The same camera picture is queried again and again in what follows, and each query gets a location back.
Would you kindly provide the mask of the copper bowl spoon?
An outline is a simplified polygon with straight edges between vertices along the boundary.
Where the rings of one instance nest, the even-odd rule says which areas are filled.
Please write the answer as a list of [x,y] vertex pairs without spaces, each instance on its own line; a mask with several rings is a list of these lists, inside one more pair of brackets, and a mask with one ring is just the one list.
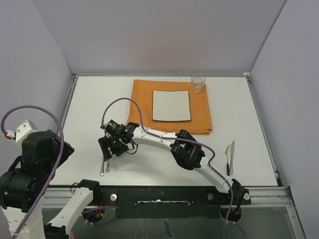
[[105,169],[105,172],[106,172],[106,173],[109,173],[109,172],[110,172],[110,160],[109,160],[109,159],[106,161],[106,169]]

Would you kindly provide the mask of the white square plate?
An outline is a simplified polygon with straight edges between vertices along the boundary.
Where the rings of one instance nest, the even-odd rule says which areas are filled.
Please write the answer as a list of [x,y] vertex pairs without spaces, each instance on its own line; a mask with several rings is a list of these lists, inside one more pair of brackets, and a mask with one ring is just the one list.
[[189,91],[153,90],[152,120],[190,121]]

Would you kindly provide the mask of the clear drinking glass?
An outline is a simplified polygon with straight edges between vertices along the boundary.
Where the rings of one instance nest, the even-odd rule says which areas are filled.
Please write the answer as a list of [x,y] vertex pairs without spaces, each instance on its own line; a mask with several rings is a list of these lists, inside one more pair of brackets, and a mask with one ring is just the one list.
[[192,89],[195,93],[199,93],[202,91],[206,82],[205,77],[193,76],[191,77]]

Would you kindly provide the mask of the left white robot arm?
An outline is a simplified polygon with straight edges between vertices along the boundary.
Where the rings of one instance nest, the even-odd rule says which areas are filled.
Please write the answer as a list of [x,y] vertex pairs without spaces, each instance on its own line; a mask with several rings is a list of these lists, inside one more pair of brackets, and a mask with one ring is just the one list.
[[51,130],[32,132],[21,144],[22,153],[0,177],[0,206],[16,239],[68,239],[72,227],[89,204],[101,198],[100,183],[83,179],[60,213],[47,224],[42,219],[42,189],[58,155],[64,163],[74,152]]

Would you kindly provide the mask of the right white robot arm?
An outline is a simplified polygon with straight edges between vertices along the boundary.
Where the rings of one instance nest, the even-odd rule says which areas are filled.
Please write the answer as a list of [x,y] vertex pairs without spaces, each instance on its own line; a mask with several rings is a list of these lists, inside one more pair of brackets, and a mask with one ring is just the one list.
[[104,162],[113,155],[120,156],[139,145],[148,145],[171,152],[177,165],[185,170],[196,171],[207,179],[221,194],[222,199],[231,204],[242,200],[249,201],[247,189],[230,175],[222,175],[211,165],[215,152],[210,147],[198,142],[186,130],[168,133],[145,128],[137,123],[118,124],[113,120],[101,126],[104,136],[98,139]]

